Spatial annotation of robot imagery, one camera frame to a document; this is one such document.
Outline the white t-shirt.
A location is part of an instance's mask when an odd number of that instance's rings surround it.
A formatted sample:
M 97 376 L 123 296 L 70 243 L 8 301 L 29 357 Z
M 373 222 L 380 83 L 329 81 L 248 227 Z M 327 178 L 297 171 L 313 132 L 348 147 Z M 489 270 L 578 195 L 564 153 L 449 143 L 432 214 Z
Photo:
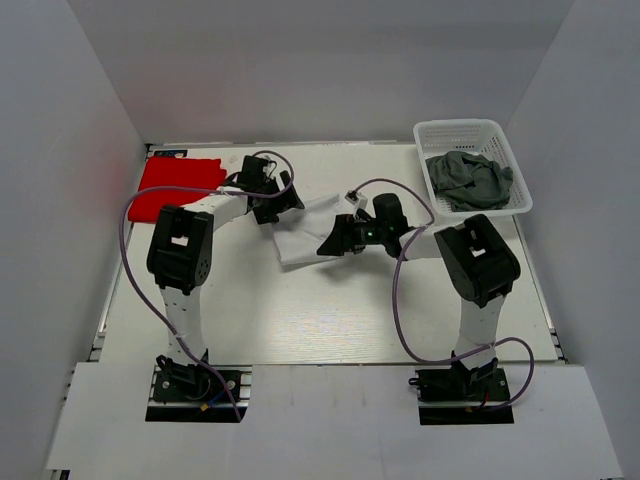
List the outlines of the white t-shirt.
M 337 259 L 318 255 L 317 250 L 331 233 L 335 217 L 345 212 L 349 212 L 346 203 L 332 194 L 306 202 L 304 209 L 280 214 L 271 225 L 280 265 L 289 269 Z

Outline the dark grey t-shirt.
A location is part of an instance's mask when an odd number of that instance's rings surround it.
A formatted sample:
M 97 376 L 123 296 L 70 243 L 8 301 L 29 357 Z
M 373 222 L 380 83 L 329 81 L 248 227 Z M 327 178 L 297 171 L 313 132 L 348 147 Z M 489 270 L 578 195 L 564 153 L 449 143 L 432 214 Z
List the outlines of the dark grey t-shirt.
M 453 212 L 499 210 L 511 199 L 513 170 L 484 155 L 449 151 L 425 163 L 434 193 L 445 198 Z

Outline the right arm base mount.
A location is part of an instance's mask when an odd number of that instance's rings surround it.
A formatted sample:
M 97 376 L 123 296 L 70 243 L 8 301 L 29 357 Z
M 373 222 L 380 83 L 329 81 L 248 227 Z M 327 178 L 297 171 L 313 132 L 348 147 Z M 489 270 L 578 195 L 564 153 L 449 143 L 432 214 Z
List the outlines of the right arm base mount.
M 481 426 L 515 423 L 511 392 L 502 368 L 466 386 L 453 367 L 415 371 L 408 385 L 417 396 L 421 426 Z

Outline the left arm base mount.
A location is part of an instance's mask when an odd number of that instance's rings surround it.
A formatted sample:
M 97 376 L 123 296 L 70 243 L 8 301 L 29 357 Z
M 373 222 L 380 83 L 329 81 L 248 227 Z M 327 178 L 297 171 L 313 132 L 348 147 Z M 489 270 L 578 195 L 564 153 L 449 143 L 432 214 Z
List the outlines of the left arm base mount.
M 200 365 L 156 358 L 145 420 L 149 423 L 234 424 L 248 409 L 249 367 L 222 368 L 218 375 Z

